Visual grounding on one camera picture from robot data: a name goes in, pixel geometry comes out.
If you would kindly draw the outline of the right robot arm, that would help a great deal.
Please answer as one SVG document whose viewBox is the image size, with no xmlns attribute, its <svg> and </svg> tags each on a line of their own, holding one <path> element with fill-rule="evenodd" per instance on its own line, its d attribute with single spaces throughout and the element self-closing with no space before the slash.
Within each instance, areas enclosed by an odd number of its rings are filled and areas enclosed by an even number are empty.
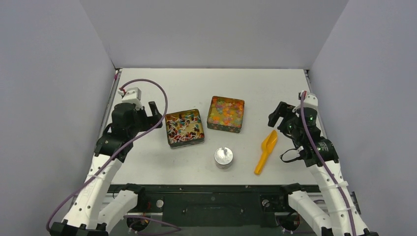
<svg viewBox="0 0 417 236">
<path fill-rule="evenodd" d="M 268 125 L 273 127 L 282 118 L 277 129 L 292 140 L 297 160 L 304 161 L 313 175 L 327 209 L 323 211 L 299 183 L 282 186 L 277 203 L 299 214 L 318 236 L 376 236 L 350 196 L 334 145 L 316 125 L 317 114 L 314 108 L 280 102 L 269 115 Z"/>
</svg>

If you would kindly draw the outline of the orange plastic scoop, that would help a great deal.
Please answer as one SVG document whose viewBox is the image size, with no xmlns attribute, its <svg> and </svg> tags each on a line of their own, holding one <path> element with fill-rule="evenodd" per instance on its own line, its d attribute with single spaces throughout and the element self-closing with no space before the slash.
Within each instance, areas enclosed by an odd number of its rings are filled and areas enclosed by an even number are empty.
<svg viewBox="0 0 417 236">
<path fill-rule="evenodd" d="M 278 140 L 278 134 L 275 130 L 273 130 L 261 143 L 262 154 L 258 161 L 257 166 L 255 167 L 255 170 L 254 170 L 255 175 L 260 175 L 262 173 L 263 168 L 268 160 L 268 157 L 272 153 L 277 143 L 277 140 Z"/>
</svg>

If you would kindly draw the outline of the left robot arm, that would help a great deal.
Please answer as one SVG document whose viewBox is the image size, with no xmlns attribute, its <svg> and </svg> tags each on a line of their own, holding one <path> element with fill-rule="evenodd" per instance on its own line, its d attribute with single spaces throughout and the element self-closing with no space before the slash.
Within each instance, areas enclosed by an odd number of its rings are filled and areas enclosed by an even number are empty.
<svg viewBox="0 0 417 236">
<path fill-rule="evenodd" d="M 166 113 L 160 113 L 155 102 L 148 103 L 151 116 L 139 102 L 122 102 L 114 107 L 111 122 L 98 139 L 89 174 L 84 184 L 65 201 L 75 199 L 60 222 L 47 222 L 52 236 L 107 236 L 131 209 L 141 211 L 147 198 L 140 191 L 124 190 L 104 209 L 102 202 L 116 173 L 133 148 L 133 142 L 161 128 Z"/>
</svg>

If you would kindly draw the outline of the clear round lid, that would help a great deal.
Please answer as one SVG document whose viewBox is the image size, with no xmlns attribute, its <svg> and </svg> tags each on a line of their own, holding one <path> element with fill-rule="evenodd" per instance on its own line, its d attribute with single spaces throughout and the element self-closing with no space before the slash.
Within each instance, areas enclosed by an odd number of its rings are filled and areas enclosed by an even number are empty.
<svg viewBox="0 0 417 236">
<path fill-rule="evenodd" d="M 214 159 L 233 159 L 233 152 L 228 147 L 220 147 L 214 153 Z"/>
</svg>

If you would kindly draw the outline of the tin box of lollipops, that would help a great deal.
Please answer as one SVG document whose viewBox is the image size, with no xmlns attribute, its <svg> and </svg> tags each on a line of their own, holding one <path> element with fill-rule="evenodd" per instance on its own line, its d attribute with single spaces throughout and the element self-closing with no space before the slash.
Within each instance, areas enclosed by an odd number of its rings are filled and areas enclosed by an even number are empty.
<svg viewBox="0 0 417 236">
<path fill-rule="evenodd" d="M 170 148 L 201 144 L 205 133 L 198 109 L 170 113 L 165 116 L 167 141 Z"/>
</svg>

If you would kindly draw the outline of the tin box of gummy candies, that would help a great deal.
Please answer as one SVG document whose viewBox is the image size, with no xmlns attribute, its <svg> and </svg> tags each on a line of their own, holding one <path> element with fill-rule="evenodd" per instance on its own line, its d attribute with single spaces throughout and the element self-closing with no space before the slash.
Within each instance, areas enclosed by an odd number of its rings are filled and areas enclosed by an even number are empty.
<svg viewBox="0 0 417 236">
<path fill-rule="evenodd" d="M 210 102 L 207 127 L 232 133 L 240 133 L 244 115 L 244 100 L 213 96 Z"/>
</svg>

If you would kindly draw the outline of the clear plastic round container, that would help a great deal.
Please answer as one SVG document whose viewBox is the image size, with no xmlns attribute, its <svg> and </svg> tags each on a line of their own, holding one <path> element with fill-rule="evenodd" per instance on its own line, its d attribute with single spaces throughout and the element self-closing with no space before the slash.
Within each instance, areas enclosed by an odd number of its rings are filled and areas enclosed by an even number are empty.
<svg viewBox="0 0 417 236">
<path fill-rule="evenodd" d="M 228 169 L 233 164 L 233 159 L 214 159 L 215 165 L 219 169 Z"/>
</svg>

